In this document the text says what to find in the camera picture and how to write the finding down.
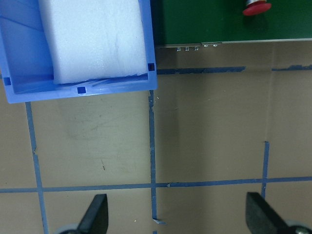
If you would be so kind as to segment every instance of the square notch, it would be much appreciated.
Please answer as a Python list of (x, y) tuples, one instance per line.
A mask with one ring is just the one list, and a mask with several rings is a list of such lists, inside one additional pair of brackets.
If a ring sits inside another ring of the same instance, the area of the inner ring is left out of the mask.
[(4, 77), (3, 82), (5, 86), (11, 85), (11, 79), (9, 77)]
[(86, 87), (78, 87), (77, 92), (79, 94), (85, 94), (86, 93)]
[(155, 70), (155, 64), (154, 63), (149, 63), (148, 64), (148, 71), (149, 72), (152, 72), (152, 71), (154, 71)]

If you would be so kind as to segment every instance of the blue plastic bin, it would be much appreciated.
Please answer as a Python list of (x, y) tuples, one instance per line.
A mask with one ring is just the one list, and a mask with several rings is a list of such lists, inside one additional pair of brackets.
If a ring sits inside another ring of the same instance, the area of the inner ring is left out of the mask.
[(9, 103), (152, 90), (157, 87), (150, 0), (139, 0), (148, 73), (54, 84), (38, 0), (0, 0), (0, 68)]

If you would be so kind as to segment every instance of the metal screw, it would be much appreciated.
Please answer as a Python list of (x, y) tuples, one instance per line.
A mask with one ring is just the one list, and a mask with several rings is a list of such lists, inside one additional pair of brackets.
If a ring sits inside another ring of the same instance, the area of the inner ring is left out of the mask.
[(296, 228), (296, 234), (309, 234), (309, 231), (305, 228), (299, 227)]

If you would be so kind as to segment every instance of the blue tape line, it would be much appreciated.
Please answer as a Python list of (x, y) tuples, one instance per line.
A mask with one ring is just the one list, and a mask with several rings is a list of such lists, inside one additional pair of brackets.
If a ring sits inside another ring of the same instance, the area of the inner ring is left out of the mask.
[(158, 75), (175, 74), (207, 74), (207, 73), (227, 73), (242, 72), (246, 67), (206, 67), (206, 68), (181, 68), (181, 69), (158, 69)]
[(72, 192), (90, 190), (118, 190), (118, 189), (146, 189), (151, 188), (151, 184), (120, 184), (120, 185), (99, 185), (99, 186), (76, 186), (76, 187), (50, 187), (43, 188), (44, 192)]
[(151, 199), (152, 219), (157, 219), (157, 198), (156, 198), (156, 157), (155, 157), (155, 118), (154, 118), (154, 91), (150, 90), (149, 102), (149, 124), (150, 124), (150, 154), (151, 154)]
[(31, 103), (26, 102), (25, 105), (26, 105), (26, 113), (27, 113), (27, 121), (28, 121), (28, 129), (29, 129), (29, 135), (30, 135), (31, 149), (34, 153), (36, 150), (37, 144), (36, 144), (34, 121), (33, 121), (33, 113), (31, 110)]
[(37, 188), (0, 189), (0, 194), (36, 193), (36, 192), (37, 192)]
[(268, 178), (268, 165), (269, 165), (269, 154), (270, 154), (270, 143), (266, 141), (264, 143), (264, 157), (263, 157), (263, 172), (262, 172), (262, 188), (261, 188), (261, 196), (265, 198), (265, 192), (267, 188), (266, 179)]
[(307, 71), (312, 70), (312, 65), (310, 66), (302, 66), (302, 65), (292, 65), (288, 68), (273, 68), (272, 71), (278, 72), (278, 71)]
[(36, 144), (36, 137), (35, 137), (35, 128), (33, 122), (33, 115), (31, 110), (31, 103), (26, 102), (26, 113), (27, 113), (27, 120), (28, 120), (28, 128), (29, 128), (29, 135), (31, 141), (31, 148), (33, 151), (33, 160), (34, 160), (34, 168), (35, 168), (35, 175), (36, 175), (36, 183), (37, 183), (37, 192), (39, 197), (39, 204), (40, 204), (40, 211), (41, 211), (41, 219), (43, 225), (44, 234), (49, 234), (48, 229), (48, 221), (45, 211), (45, 204), (44, 204), (44, 196), (43, 196), (43, 189), (42, 189), (42, 181), (41, 181), (41, 174), (40, 174), (40, 166), (39, 166), (39, 159), (38, 155), (35, 154), (35, 150), (37, 147)]
[(164, 222), (164, 221), (161, 221), (161, 220), (158, 220), (158, 219), (153, 219), (153, 220), (154, 220), (154, 222), (155, 222), (156, 224), (159, 224), (159, 225), (167, 225), (167, 223)]
[(258, 184), (262, 183), (262, 179), (234, 179), (234, 180), (219, 180), (219, 181), (203, 181), (203, 182), (174, 182), (174, 183), (157, 183), (157, 188), (171, 187), (205, 187), (233, 184)]
[(45, 211), (42, 181), (41, 181), (41, 175), (40, 175), (39, 159), (38, 159), (38, 155), (36, 154), (34, 154), (34, 165), (35, 165), (35, 174), (36, 174), (37, 187), (38, 187), (38, 196), (39, 196), (43, 231), (44, 231), (44, 234), (49, 234), (48, 219), (47, 219), (46, 211)]
[(267, 183), (282, 183), (282, 182), (304, 182), (312, 181), (312, 176), (304, 177), (285, 177), (285, 178), (270, 178), (266, 179)]

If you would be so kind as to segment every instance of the foam insert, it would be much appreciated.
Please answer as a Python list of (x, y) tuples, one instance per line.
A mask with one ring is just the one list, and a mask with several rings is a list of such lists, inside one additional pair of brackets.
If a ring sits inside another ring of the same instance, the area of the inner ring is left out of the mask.
[(138, 0), (39, 0), (54, 83), (147, 73)]

